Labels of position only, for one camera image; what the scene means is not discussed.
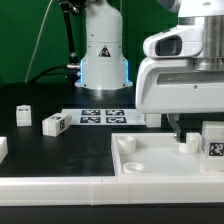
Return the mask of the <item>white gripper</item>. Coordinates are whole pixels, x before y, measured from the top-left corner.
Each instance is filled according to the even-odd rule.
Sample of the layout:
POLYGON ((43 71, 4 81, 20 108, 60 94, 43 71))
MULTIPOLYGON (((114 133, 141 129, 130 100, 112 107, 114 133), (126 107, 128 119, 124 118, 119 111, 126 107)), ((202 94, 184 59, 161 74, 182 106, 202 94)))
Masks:
POLYGON ((143 114, 168 114, 174 139, 185 143, 178 114, 224 112, 224 71, 194 71, 189 59, 145 58, 138 70, 135 105, 143 114))

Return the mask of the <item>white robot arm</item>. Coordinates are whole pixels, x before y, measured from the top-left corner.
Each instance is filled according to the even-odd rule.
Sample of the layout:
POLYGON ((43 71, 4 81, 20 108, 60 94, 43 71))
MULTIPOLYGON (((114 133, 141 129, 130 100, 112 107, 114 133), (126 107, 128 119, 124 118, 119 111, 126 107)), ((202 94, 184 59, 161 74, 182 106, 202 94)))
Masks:
MULTIPOLYGON (((157 1, 178 14, 178 25, 144 41, 135 106, 165 114, 181 140, 180 114, 224 112, 224 0, 157 1)), ((86 34, 76 85, 97 95, 129 86, 122 17, 107 0, 87 0, 86 34)))

